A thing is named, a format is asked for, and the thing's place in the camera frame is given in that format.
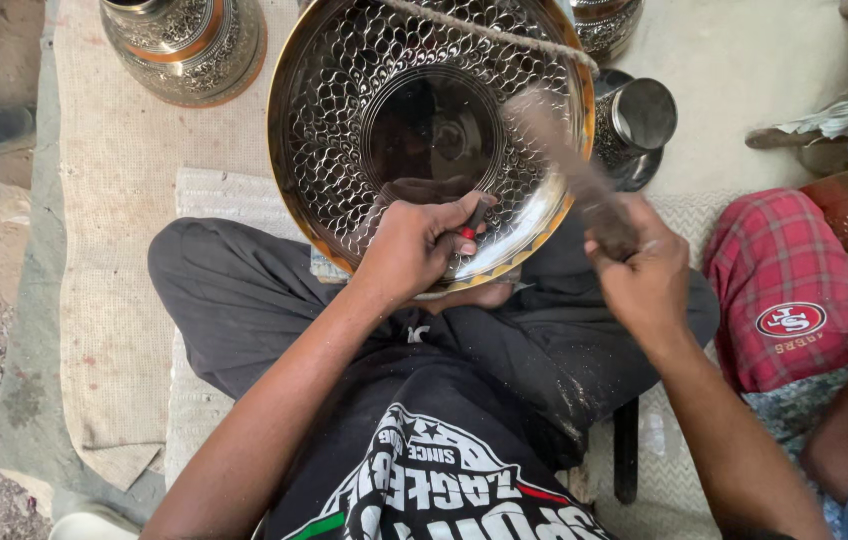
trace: black pants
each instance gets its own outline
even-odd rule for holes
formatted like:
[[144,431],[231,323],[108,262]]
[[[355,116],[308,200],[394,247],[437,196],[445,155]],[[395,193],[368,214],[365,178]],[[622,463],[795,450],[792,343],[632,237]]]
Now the black pants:
[[[524,263],[531,286],[492,311],[471,306],[433,316],[401,309],[373,332],[356,360],[406,347],[474,362],[504,383],[578,447],[587,427],[644,393],[658,374],[600,294],[583,252],[583,227],[568,217]],[[310,246],[221,219],[183,218],[150,246],[154,287],[187,344],[194,372],[239,399],[342,289],[310,275]],[[718,303],[692,272],[688,321],[703,345]]]

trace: seated man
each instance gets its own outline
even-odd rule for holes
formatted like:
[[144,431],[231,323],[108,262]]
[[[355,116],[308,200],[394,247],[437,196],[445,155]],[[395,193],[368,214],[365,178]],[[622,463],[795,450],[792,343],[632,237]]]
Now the seated man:
[[728,383],[799,457],[847,540],[847,252],[807,195],[770,189],[727,207],[704,259]]
[[568,219],[526,262],[530,287],[414,303],[476,251],[455,231],[481,197],[395,202],[346,286],[309,274],[309,246],[233,222],[155,238],[151,276],[191,366],[238,401],[142,538],[249,538],[264,514],[267,538],[611,538],[553,473],[658,374],[726,532],[829,537],[706,360],[713,293],[640,198],[625,199],[643,246],[627,264],[588,241],[592,269]]

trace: orange stripe on vase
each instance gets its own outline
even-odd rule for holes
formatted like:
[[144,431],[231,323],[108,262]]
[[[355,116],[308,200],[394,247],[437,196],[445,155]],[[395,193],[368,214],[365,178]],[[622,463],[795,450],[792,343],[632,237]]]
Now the orange stripe on vase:
[[179,51],[172,53],[152,53],[144,51],[133,45],[125,45],[125,48],[134,56],[161,64],[171,64],[174,62],[183,62],[187,59],[197,56],[201,51],[206,49],[217,37],[217,32],[220,31],[220,25],[224,20],[224,1],[214,0],[214,11],[211,13],[211,22],[207,28],[201,33],[200,37],[194,43],[184,47]]

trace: red tool handle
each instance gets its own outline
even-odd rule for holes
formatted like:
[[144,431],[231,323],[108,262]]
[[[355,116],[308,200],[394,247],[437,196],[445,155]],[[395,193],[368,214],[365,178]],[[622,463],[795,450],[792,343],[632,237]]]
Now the red tool handle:
[[471,217],[467,218],[467,224],[460,230],[460,235],[467,240],[473,240],[474,236],[478,233],[478,227],[480,226],[480,222],[483,220],[483,215],[487,214],[487,209],[490,207],[490,203],[480,199],[478,201],[478,207],[474,209],[474,213],[471,214]]

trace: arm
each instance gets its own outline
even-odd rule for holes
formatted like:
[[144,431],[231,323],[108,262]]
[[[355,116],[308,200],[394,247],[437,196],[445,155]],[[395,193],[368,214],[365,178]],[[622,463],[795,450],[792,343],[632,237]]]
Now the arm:
[[324,399],[374,328],[429,288],[454,252],[476,251],[449,232],[480,197],[384,213],[358,272],[241,398],[190,460],[147,523],[143,540],[248,538]]
[[639,197],[625,202],[642,251],[621,264],[593,240],[585,249],[611,312],[661,375],[718,526],[831,538],[811,490],[687,328],[687,242]]

